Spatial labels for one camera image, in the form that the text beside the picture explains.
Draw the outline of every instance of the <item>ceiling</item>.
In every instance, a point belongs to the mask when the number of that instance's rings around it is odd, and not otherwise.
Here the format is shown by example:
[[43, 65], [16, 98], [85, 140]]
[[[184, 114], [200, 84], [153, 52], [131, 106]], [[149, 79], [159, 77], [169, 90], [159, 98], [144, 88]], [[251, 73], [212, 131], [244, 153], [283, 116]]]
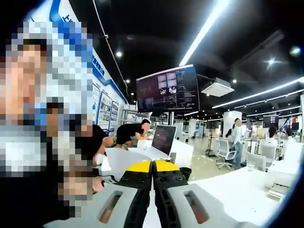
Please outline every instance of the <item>ceiling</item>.
[[[230, 0], [188, 64], [195, 65], [199, 90], [208, 81], [219, 77], [229, 81], [235, 91], [223, 97], [200, 94], [201, 112], [194, 114], [193, 118], [198, 115], [199, 119], [216, 119], [228, 109], [249, 115], [300, 104], [302, 92], [267, 103], [247, 105], [304, 88], [302, 83], [296, 83], [212, 109], [215, 105], [260, 93], [303, 76], [303, 55], [293, 57], [289, 53], [292, 46], [300, 46], [303, 42], [303, 32], [298, 29], [301, 22], [297, 19], [302, 14], [299, 6], [302, 2]], [[88, 31], [93, 34], [93, 45], [101, 61], [121, 91], [133, 102], [136, 100], [135, 80], [178, 66], [216, 0], [70, 0], [70, 3], [78, 19], [86, 22]], [[115, 57], [118, 66], [107, 41], [113, 53], [123, 53], [122, 57]], [[268, 61], [271, 59], [275, 63], [270, 65]], [[131, 81], [127, 87], [126, 79]], [[293, 109], [280, 114], [286, 115], [290, 111], [299, 112]]]

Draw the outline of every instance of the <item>floor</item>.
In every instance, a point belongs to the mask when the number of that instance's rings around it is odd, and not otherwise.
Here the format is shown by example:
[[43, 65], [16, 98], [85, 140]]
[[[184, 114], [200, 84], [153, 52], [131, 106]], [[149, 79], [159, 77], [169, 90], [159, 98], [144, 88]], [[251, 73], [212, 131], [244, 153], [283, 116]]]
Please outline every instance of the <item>floor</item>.
[[223, 166], [221, 169], [216, 166], [216, 157], [208, 157], [205, 155], [208, 147], [207, 138], [189, 139], [188, 144], [194, 146], [191, 161], [192, 173], [189, 181], [206, 179], [230, 172], [226, 166]]

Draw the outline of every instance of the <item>glass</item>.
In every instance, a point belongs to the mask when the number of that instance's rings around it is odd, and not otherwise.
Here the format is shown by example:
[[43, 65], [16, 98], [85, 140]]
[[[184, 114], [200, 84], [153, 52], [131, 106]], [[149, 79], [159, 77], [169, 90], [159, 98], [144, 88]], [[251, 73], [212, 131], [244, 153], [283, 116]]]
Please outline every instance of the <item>glass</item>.
[[252, 171], [255, 169], [255, 164], [253, 162], [248, 162], [247, 168], [248, 168], [248, 171]]

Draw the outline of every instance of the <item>black trash bin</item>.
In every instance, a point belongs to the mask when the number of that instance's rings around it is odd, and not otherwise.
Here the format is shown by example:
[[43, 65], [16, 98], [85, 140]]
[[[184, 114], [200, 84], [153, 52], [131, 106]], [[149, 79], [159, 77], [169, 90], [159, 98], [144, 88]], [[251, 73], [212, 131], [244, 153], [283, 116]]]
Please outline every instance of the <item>black trash bin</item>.
[[187, 167], [180, 168], [181, 173], [185, 176], [186, 180], [189, 180], [190, 174], [192, 173], [192, 169]]

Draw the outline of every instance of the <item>laptop screen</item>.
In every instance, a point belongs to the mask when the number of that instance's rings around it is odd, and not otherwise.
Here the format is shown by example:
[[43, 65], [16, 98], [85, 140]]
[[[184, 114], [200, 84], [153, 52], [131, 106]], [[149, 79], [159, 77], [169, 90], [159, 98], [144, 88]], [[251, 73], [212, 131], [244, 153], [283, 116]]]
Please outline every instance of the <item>laptop screen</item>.
[[175, 132], [176, 126], [156, 126], [152, 146], [160, 150], [161, 152], [169, 155], [173, 144]]

